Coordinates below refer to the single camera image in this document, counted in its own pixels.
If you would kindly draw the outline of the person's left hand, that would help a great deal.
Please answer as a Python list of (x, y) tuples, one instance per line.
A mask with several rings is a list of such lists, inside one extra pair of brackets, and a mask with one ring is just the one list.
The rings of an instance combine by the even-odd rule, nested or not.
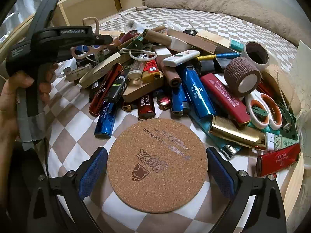
[[(51, 83), (58, 67), (58, 64), (51, 65), (45, 74), (45, 80), (38, 86), (40, 99), (45, 104), (50, 100)], [(1, 148), (10, 147), (18, 135), (17, 90), (33, 84), (34, 79), (24, 72), (17, 72), (5, 82), (1, 92)]]

